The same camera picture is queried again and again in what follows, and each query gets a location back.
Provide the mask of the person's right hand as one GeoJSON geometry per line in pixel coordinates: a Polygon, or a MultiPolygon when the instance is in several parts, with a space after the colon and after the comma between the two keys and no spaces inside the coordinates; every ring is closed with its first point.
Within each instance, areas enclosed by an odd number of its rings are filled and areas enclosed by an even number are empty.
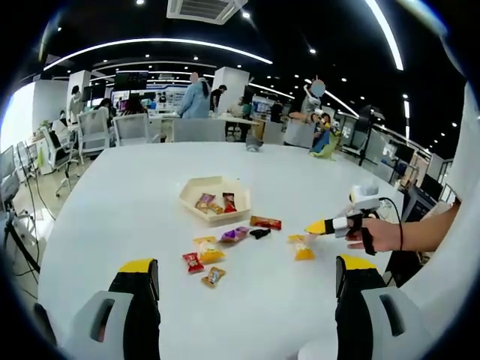
{"type": "Polygon", "coordinates": [[[403,247],[403,230],[400,224],[376,218],[361,219],[361,226],[352,225],[346,235],[348,247],[362,249],[367,254],[399,251],[403,247]]]}

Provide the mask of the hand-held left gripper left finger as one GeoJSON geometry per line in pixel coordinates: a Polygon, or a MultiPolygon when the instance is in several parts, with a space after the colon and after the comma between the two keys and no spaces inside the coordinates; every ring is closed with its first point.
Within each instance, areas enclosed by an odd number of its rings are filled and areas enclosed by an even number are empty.
{"type": "Polygon", "coordinates": [[[158,261],[124,264],[107,291],[76,313],[69,334],[72,359],[159,359],[158,261]]]}

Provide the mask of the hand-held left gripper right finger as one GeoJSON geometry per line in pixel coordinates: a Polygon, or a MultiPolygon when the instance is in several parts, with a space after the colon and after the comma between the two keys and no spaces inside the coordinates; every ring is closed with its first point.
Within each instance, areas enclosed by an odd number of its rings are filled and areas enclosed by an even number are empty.
{"type": "Polygon", "coordinates": [[[337,358],[422,359],[431,336],[420,310],[365,259],[336,258],[337,358]]]}

